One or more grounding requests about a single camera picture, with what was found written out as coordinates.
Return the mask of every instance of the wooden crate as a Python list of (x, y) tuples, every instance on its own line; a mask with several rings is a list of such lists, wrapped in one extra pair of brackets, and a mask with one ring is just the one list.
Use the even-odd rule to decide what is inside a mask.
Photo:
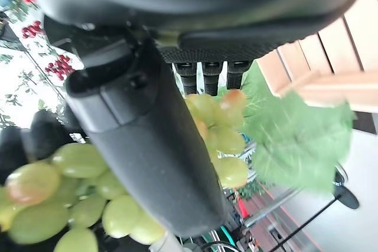
[(347, 100), (378, 112), (378, 0), (357, 0), (343, 17), (258, 59), (273, 95), (295, 90), (312, 106)]

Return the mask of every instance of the metal bar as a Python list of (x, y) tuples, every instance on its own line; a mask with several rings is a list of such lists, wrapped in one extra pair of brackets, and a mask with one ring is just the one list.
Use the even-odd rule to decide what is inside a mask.
[(283, 203), (285, 203), (287, 200), (294, 197), (296, 194), (301, 192), (301, 189), (289, 189), (285, 193), (283, 193), (278, 198), (274, 199), (267, 207), (262, 208), (257, 213), (253, 214), (251, 217), (245, 220), (245, 226), (251, 227), (254, 224), (256, 224), (259, 220), (266, 217), (266, 215), (270, 214), (272, 211), (280, 207)]
[(270, 252), (274, 252), (276, 251), (278, 248), (281, 248), (286, 242), (288, 242), (291, 238), (293, 238), (298, 232), (300, 232), (302, 229), (304, 229), (311, 221), (313, 221), (314, 219), (316, 219), (317, 217), (319, 217), (320, 214), (322, 214), (326, 209), (328, 209), (333, 203), (335, 203), (336, 201), (338, 201), (339, 199), (341, 198), (341, 195), (337, 196), (336, 198), (334, 198), (331, 202), (329, 202), (325, 207), (323, 207), (323, 209), (321, 209), (320, 211), (318, 211), (315, 215), (313, 215), (308, 221), (306, 221), (304, 224), (302, 224), (300, 227), (298, 227), (295, 231), (293, 231), (292, 233), (290, 233), (289, 236), (287, 236), (287, 238), (285, 238), (282, 242), (280, 242), (279, 244), (277, 244), (273, 249), (271, 249)]

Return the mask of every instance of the bunch of grapes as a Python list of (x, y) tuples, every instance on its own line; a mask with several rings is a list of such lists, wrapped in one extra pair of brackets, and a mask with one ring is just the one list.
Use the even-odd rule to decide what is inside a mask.
[(245, 94), (231, 90), (217, 102), (208, 94), (190, 94), (185, 102), (203, 138), (211, 162), (223, 187), (243, 186), (248, 178), (248, 166), (235, 157), (221, 157), (219, 153), (239, 155), (245, 148), (245, 140), (237, 131), (243, 125)]
[(41, 28), (41, 21), (34, 21), (32, 25), (22, 28), (23, 38), (35, 38), (38, 34), (44, 34), (43, 29)]
[(54, 73), (59, 80), (63, 81), (64, 76), (68, 76), (73, 71), (74, 68), (70, 65), (71, 58), (64, 55), (58, 55), (55, 63), (49, 63), (45, 68), (46, 73)]
[(128, 194), (91, 144), (70, 143), (49, 159), (26, 164), (0, 188), (0, 226), (17, 244), (34, 244), (70, 230), (54, 252), (97, 252), (89, 228), (102, 218), (113, 238), (148, 245), (165, 229)]

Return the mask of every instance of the leaf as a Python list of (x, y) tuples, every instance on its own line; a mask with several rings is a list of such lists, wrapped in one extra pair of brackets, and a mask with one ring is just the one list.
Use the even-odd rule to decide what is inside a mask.
[(38, 110), (42, 110), (46, 108), (46, 104), (43, 100), (39, 99), (38, 101)]
[(257, 64), (246, 76), (243, 131), (258, 143), (252, 161), (259, 179), (331, 191), (335, 164), (345, 158), (350, 145), (349, 105), (309, 107), (295, 93), (274, 97)]

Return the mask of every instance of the teal object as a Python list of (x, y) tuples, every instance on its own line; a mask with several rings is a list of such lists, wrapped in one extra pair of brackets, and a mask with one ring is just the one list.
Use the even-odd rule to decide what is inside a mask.
[(230, 244), (236, 247), (235, 242), (234, 242), (234, 239), (232, 239), (231, 235), (230, 235), (229, 232), (226, 230), (226, 228), (225, 228), (223, 225), (222, 225), (220, 228), (222, 229), (223, 233), (224, 233), (224, 234), (226, 235), (226, 237), (228, 238)]

